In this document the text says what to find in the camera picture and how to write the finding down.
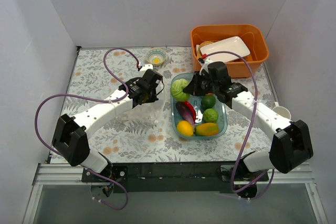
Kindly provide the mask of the green cabbage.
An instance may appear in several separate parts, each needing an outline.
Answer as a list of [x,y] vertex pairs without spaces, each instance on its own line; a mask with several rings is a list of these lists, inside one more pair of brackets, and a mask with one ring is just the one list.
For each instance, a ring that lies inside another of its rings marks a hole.
[[189,84],[188,80],[178,79],[173,81],[171,84],[171,95],[178,102],[187,101],[190,98],[190,95],[183,91]]

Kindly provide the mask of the clear zip top bag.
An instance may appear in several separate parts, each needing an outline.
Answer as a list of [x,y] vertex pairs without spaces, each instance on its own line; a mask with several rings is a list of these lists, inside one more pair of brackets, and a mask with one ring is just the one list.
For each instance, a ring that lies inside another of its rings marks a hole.
[[165,92],[162,91],[158,95],[158,101],[154,103],[145,103],[142,105],[138,105],[130,111],[126,111],[119,116],[117,116],[116,120],[126,120],[126,121],[140,121],[146,123],[154,124],[160,114],[163,111],[163,107],[165,104]]

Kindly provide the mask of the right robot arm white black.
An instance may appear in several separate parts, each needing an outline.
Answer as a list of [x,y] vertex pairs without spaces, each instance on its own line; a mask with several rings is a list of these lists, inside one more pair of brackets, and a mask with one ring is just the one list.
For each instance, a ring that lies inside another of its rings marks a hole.
[[198,97],[216,95],[221,103],[250,118],[270,138],[270,150],[240,158],[237,173],[242,180],[251,180],[258,171],[269,169],[286,174],[313,156],[308,125],[302,120],[287,119],[258,103],[244,85],[232,82],[223,62],[208,63],[205,69],[194,72],[183,91]]

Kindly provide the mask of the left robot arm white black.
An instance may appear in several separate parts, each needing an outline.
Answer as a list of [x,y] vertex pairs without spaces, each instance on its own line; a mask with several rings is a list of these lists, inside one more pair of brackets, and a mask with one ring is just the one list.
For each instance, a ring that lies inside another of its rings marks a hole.
[[146,103],[158,101],[157,90],[163,76],[146,66],[135,77],[120,85],[102,103],[72,117],[62,115],[56,125],[52,145],[71,166],[81,165],[93,171],[100,182],[111,178],[112,164],[89,147],[93,134],[112,119]]

